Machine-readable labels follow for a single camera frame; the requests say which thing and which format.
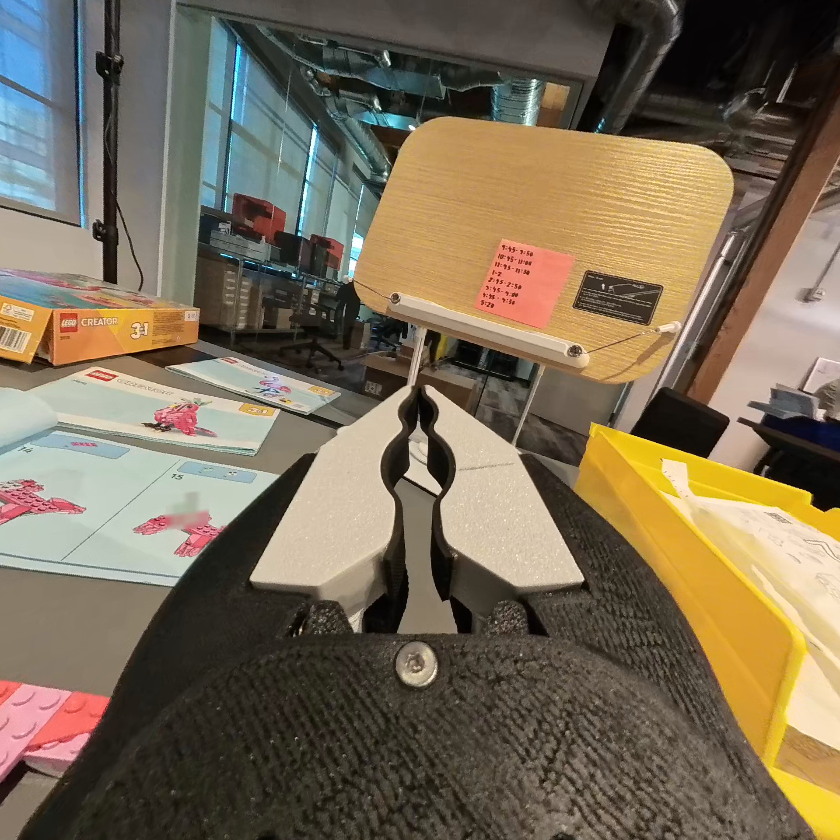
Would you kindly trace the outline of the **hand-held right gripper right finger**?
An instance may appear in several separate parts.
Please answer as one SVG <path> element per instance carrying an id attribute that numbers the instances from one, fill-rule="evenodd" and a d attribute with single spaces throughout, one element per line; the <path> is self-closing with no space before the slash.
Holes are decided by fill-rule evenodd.
<path id="1" fill-rule="evenodd" d="M 432 574 L 443 601 L 579 590 L 585 580 L 518 450 L 430 385 L 420 390 L 427 471 L 439 484 Z"/>

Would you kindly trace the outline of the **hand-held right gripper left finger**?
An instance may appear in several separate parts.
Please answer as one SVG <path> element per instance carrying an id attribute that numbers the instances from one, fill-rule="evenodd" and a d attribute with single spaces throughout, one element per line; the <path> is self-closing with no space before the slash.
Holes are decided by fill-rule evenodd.
<path id="1" fill-rule="evenodd" d="M 405 386 L 320 447 L 250 583 L 343 607 L 400 605 L 406 590 L 403 507 L 396 483 L 417 424 Z"/>

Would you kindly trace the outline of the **red and pink plate assembly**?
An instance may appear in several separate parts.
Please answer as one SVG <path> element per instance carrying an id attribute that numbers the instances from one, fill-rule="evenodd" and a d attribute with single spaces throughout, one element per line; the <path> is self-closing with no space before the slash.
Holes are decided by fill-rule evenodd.
<path id="1" fill-rule="evenodd" d="M 75 762 L 110 698 L 1 681 L 1 781 L 20 769 L 58 779 Z"/>

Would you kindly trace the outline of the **shallow yellow plastic bin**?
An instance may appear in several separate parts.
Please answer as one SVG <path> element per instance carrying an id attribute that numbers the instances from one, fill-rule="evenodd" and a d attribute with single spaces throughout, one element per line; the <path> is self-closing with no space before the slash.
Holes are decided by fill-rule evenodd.
<path id="1" fill-rule="evenodd" d="M 684 463 L 698 495 L 778 508 L 838 538 L 838 512 L 802 489 L 594 424 L 574 484 L 674 596 L 741 729 L 818 838 L 839 838 L 838 750 L 789 724 L 795 687 L 816 676 L 805 637 L 676 505 L 663 460 Z"/>

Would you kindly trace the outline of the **closed pale blue instruction booklet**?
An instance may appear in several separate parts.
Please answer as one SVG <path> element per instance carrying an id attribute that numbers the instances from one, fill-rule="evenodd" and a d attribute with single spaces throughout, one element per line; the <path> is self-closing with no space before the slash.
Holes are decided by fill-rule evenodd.
<path id="1" fill-rule="evenodd" d="M 303 416 L 308 416 L 340 397 L 322 385 L 260 368 L 234 357 L 210 358 L 171 364 L 166 370 L 210 384 L 227 392 Z"/>
<path id="2" fill-rule="evenodd" d="M 65 375 L 29 391 L 60 425 L 146 442 L 256 456 L 280 410 L 175 387 L 101 366 Z"/>

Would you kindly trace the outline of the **black office chair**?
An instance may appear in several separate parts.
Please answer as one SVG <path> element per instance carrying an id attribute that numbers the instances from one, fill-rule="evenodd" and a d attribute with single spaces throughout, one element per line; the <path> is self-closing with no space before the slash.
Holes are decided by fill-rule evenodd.
<path id="1" fill-rule="evenodd" d="M 328 309 L 319 304 L 294 310 L 289 316 L 289 321 L 295 338 L 285 350 L 290 350 L 297 355 L 306 354 L 303 364 L 307 369 L 314 370 L 316 357 L 320 356 L 334 363 L 338 371 L 343 371 L 344 365 L 341 358 L 321 343 L 321 326 L 322 322 L 327 320 L 325 318 L 327 314 Z"/>
<path id="2" fill-rule="evenodd" d="M 630 434 L 707 459 L 730 424 L 728 415 L 672 388 L 659 388 Z"/>

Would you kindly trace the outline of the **open pale blue instruction booklet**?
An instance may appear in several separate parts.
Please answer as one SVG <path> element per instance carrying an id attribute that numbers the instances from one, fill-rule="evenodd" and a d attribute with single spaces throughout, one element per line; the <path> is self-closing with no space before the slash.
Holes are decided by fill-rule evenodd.
<path id="1" fill-rule="evenodd" d="M 59 430 L 2 388 L 2 568 L 173 586 L 277 476 Z"/>

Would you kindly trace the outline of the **white printed paper sheet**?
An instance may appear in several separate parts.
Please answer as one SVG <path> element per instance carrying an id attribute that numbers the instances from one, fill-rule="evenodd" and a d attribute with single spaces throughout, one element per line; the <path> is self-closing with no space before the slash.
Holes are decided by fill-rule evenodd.
<path id="1" fill-rule="evenodd" d="M 699 496 L 685 463 L 661 464 L 677 508 L 803 635 L 791 725 L 839 750 L 839 542 L 776 507 Z"/>

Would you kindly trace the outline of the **pink sticky note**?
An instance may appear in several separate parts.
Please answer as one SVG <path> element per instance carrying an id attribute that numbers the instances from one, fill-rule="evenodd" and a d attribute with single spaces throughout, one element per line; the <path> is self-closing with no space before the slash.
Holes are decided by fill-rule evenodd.
<path id="1" fill-rule="evenodd" d="M 543 329 L 570 277 L 575 257 L 502 239 L 479 289 L 475 310 Z"/>

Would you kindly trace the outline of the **black label plate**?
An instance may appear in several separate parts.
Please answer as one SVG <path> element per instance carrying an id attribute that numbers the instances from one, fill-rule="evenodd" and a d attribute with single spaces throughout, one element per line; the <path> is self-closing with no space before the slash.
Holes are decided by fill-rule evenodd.
<path id="1" fill-rule="evenodd" d="M 587 270 L 572 308 L 609 319 L 649 326 L 664 293 L 662 285 Z"/>

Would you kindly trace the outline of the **yellow toy brick set box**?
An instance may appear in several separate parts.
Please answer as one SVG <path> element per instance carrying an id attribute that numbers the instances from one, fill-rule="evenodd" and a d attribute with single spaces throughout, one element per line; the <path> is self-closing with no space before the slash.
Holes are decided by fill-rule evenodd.
<path id="1" fill-rule="evenodd" d="M 200 310 L 86 276 L 1 271 L 1 356 L 54 366 L 198 339 Z"/>

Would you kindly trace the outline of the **wooden top white stand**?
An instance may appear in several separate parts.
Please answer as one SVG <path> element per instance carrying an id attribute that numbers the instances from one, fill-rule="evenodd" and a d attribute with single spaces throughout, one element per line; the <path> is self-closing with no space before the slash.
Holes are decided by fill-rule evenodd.
<path id="1" fill-rule="evenodd" d="M 665 361 L 733 197 L 698 145 L 434 119 L 402 146 L 353 274 L 374 312 L 599 385 Z M 575 257 L 549 324 L 475 310 L 499 242 Z M 572 308 L 587 270 L 662 285 L 647 327 Z"/>

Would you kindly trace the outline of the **grey framed window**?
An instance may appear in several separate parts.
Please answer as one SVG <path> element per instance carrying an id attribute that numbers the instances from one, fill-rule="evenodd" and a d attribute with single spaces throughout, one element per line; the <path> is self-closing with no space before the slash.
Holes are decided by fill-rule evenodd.
<path id="1" fill-rule="evenodd" d="M 85 218 L 81 34 L 75 1 L 1 2 L 2 206 Z"/>

